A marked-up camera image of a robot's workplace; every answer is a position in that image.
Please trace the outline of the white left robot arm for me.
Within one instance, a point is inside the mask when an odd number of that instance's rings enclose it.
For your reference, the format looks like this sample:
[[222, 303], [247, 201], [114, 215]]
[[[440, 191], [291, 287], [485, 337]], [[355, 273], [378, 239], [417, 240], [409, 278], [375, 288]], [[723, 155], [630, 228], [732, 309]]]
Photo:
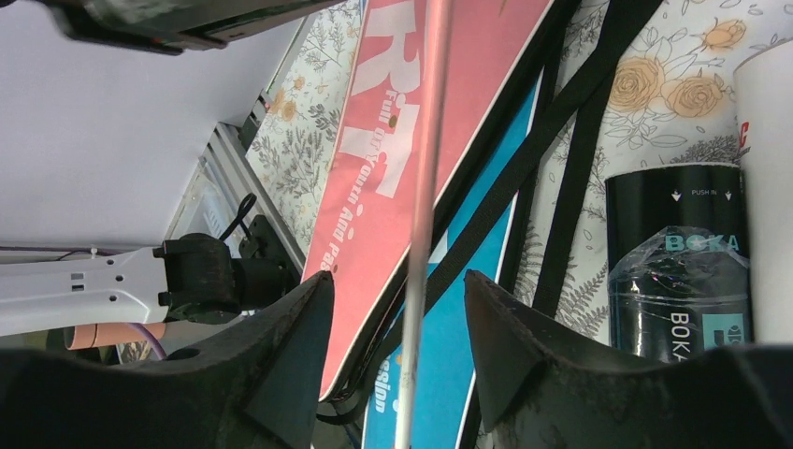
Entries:
[[[177, 56], [223, 50], [327, 8], [325, 1], [48, 1], [57, 29], [84, 43]], [[225, 323], [298, 284], [306, 256], [273, 206], [271, 256], [232, 256], [224, 237], [192, 234], [127, 253], [4, 265], [1, 332], [190, 320]]]

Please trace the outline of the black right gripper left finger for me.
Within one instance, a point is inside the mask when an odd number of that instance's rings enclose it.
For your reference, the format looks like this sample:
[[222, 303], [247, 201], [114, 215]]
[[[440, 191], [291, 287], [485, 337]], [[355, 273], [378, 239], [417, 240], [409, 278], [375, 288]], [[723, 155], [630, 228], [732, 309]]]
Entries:
[[334, 306], [320, 271], [162, 361], [1, 354], [5, 448], [307, 448]]

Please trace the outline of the white cardboard tube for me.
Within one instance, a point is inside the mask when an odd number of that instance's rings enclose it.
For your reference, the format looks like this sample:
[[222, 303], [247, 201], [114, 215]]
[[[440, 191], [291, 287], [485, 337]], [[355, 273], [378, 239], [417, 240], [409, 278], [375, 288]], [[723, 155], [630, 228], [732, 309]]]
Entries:
[[734, 72], [757, 341], [792, 342], [792, 44]]

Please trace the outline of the black shuttlecock tube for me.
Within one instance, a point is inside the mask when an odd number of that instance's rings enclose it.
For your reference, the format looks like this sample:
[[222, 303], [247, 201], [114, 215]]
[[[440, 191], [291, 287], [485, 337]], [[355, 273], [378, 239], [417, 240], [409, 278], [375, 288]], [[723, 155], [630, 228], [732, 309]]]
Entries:
[[680, 362], [753, 340], [742, 172], [687, 163], [605, 181], [610, 344]]

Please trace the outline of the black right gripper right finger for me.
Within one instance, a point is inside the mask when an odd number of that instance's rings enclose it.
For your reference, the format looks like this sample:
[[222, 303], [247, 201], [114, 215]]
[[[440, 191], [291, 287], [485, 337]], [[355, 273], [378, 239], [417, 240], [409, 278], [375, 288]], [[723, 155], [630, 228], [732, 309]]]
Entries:
[[559, 324], [474, 270], [465, 306], [483, 428], [501, 448], [792, 444], [788, 346], [656, 362]]

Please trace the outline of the pink racket cover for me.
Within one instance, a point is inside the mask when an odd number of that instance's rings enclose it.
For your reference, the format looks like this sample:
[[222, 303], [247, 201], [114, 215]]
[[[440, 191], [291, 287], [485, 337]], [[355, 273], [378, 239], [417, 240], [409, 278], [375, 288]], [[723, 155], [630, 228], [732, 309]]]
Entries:
[[[435, 204], [446, 212], [574, 1], [457, 1]], [[427, 1], [370, 1], [304, 273], [335, 306], [319, 398], [338, 398], [404, 276], [425, 105]]]

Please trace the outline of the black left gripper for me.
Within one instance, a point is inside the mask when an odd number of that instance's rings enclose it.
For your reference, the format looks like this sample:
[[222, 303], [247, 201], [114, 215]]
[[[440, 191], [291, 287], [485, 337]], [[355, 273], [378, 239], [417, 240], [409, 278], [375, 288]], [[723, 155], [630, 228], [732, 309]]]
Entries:
[[37, 0], [70, 39], [165, 55], [222, 50], [335, 1]]

